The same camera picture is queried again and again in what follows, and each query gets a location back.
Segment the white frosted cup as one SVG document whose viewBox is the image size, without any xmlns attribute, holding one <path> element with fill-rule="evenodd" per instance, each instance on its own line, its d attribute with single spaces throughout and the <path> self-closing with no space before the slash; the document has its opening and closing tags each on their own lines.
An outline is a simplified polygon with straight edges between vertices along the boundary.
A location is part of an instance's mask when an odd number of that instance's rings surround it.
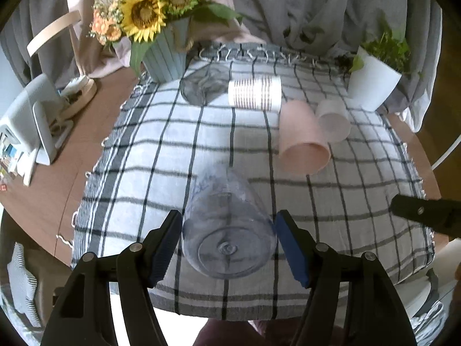
<svg viewBox="0 0 461 346">
<path fill-rule="evenodd" d="M 349 136 L 349 112 L 340 98 L 321 101 L 316 107 L 316 117 L 328 143 L 338 143 Z"/>
</svg>

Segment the pink cup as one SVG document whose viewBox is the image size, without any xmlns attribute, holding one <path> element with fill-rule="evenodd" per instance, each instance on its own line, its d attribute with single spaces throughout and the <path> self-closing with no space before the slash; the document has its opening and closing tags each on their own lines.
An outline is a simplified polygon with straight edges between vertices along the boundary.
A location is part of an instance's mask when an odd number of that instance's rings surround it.
<svg viewBox="0 0 461 346">
<path fill-rule="evenodd" d="M 285 103 L 279 119 L 279 161 L 289 173 L 313 175 L 330 160 L 330 149 L 311 107 L 304 101 Z"/>
</svg>

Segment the pink curtain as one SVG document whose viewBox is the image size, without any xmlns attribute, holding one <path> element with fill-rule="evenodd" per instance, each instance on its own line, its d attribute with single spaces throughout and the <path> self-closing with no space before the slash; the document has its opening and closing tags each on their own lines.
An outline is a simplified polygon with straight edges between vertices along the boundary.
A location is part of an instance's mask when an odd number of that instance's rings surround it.
<svg viewBox="0 0 461 346">
<path fill-rule="evenodd" d="M 213 0 L 234 8 L 234 0 Z M 74 26 L 77 66 L 91 78 L 105 77 L 130 65 L 131 41 L 123 33 L 120 0 L 67 0 L 80 13 Z"/>
</svg>

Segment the clear blue-printed plastic cup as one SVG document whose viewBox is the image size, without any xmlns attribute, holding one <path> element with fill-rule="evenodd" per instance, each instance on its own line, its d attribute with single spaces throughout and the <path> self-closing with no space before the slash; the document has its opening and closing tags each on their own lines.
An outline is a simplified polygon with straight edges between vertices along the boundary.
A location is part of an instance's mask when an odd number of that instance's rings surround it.
<svg viewBox="0 0 461 346">
<path fill-rule="evenodd" d="M 273 222 L 248 181 L 226 163 L 194 180 L 184 211 L 182 250 L 200 273 L 221 280 L 246 277 L 272 257 Z"/>
</svg>

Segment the sunflower bouquet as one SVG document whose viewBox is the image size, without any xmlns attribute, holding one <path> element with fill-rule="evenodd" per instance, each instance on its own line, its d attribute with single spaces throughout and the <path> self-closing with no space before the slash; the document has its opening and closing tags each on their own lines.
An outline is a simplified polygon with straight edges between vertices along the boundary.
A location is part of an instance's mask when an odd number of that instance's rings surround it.
<svg viewBox="0 0 461 346">
<path fill-rule="evenodd" d="M 141 73 L 145 53 L 158 34 L 172 22 L 189 18 L 190 22 L 242 23 L 243 15 L 227 5 L 213 0 L 120 0 L 123 13 L 122 30 L 131 41 L 130 67 Z M 186 50 L 190 51 L 194 40 L 188 37 Z"/>
</svg>

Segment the green pothos plant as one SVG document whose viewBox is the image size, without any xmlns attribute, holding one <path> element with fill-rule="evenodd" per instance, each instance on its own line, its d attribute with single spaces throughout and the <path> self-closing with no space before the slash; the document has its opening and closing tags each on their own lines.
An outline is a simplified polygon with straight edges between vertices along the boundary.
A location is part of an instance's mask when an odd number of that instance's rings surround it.
<svg viewBox="0 0 461 346">
<path fill-rule="evenodd" d="M 391 67 L 399 74 L 410 74 L 411 50 L 405 34 L 400 30 L 392 29 L 384 11 L 380 12 L 377 22 L 381 33 L 366 32 L 359 49 Z"/>
</svg>

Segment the dark clear glass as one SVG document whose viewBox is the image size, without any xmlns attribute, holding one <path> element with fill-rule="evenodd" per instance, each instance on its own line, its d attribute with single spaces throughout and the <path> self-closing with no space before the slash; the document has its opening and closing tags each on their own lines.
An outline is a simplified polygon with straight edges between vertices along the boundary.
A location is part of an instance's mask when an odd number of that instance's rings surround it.
<svg viewBox="0 0 461 346">
<path fill-rule="evenodd" d="M 180 81 L 180 93 L 193 106 L 207 106 L 227 93 L 230 79 L 228 67 L 211 63 L 183 78 Z"/>
</svg>

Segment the white floor lamp pole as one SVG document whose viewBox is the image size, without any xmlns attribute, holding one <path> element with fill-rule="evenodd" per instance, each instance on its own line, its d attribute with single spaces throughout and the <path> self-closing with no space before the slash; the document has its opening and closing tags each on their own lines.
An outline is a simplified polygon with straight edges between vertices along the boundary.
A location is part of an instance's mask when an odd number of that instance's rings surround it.
<svg viewBox="0 0 461 346">
<path fill-rule="evenodd" d="M 431 165 L 432 170 L 436 170 L 459 146 L 461 143 L 461 134 L 453 141 L 447 150 Z"/>
</svg>

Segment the white tablet stand device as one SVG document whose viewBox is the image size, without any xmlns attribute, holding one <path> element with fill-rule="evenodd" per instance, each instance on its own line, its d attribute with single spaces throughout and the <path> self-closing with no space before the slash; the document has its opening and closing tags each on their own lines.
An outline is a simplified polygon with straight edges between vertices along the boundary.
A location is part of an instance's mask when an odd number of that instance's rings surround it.
<svg viewBox="0 0 461 346">
<path fill-rule="evenodd" d="M 29 186 L 37 164 L 50 166 L 69 133 L 72 120 L 60 120 L 66 104 L 46 74 L 34 78 L 1 118 L 1 133 L 25 154 L 23 184 Z"/>
</svg>

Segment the teal ribbed vase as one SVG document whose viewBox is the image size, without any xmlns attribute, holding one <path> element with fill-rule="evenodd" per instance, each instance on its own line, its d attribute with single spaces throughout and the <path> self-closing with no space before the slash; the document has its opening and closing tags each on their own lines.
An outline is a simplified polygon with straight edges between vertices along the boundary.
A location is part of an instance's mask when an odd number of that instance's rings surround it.
<svg viewBox="0 0 461 346">
<path fill-rule="evenodd" d="M 172 22 L 145 53 L 142 63 L 151 79 L 164 84 L 183 77 L 186 69 L 189 18 Z"/>
</svg>

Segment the grey curtain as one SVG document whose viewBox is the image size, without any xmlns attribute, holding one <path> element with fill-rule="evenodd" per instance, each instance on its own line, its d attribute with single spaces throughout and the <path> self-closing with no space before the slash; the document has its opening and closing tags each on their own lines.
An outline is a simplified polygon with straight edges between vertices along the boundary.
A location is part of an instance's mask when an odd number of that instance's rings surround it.
<svg viewBox="0 0 461 346">
<path fill-rule="evenodd" d="M 442 11 L 436 0 L 234 0 L 242 25 L 196 23 L 197 40 L 266 42 L 297 52 L 329 56 L 355 52 L 366 32 L 380 34 L 384 11 L 411 50 L 409 71 L 387 98 L 384 108 L 420 130 L 429 108 L 441 52 Z M 31 58 L 27 44 L 48 24 L 69 13 L 67 0 L 21 0 L 1 30 L 1 60 L 10 71 L 3 82 L 20 86 L 40 74 L 56 84 L 51 49 Z"/>
</svg>

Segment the white ribbed plant pot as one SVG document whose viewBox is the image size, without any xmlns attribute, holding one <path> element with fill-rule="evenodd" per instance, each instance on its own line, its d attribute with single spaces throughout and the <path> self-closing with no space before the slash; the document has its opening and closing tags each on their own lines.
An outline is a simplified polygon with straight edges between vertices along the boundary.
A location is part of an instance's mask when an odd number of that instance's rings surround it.
<svg viewBox="0 0 461 346">
<path fill-rule="evenodd" d="M 401 77 L 402 74 L 359 46 L 352 63 L 348 96 L 360 108 L 375 112 L 390 96 Z"/>
</svg>

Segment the checked grey tablecloth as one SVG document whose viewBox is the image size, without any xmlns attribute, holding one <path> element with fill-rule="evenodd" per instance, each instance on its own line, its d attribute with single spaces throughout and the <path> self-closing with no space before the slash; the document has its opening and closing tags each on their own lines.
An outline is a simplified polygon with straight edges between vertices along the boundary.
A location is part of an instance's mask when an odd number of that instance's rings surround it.
<svg viewBox="0 0 461 346">
<path fill-rule="evenodd" d="M 330 145 L 332 158 L 319 173 L 293 176 L 278 163 L 276 113 L 233 109 L 225 94 L 208 106 L 192 106 L 179 80 L 157 85 L 145 77 L 121 106 L 87 179 L 74 223 L 72 268 L 87 251 L 119 254 L 159 227 L 171 209 L 184 211 L 197 174 L 215 163 L 230 164 L 247 178 L 271 216 L 287 209 L 338 253 L 375 253 L 392 283 L 432 263 L 433 232 L 389 210 L 397 194 L 424 197 L 405 144 L 386 116 L 345 98 L 335 64 L 273 45 L 213 43 L 194 55 L 187 74 L 213 61 L 230 79 L 281 77 L 283 101 L 301 100 L 314 109 L 326 98 L 343 98 L 349 136 Z M 309 292 L 294 280 L 281 247 L 258 272 L 227 282 L 197 272 L 181 252 L 150 290 L 156 308 L 237 321 L 286 319 L 304 310 Z"/>
</svg>

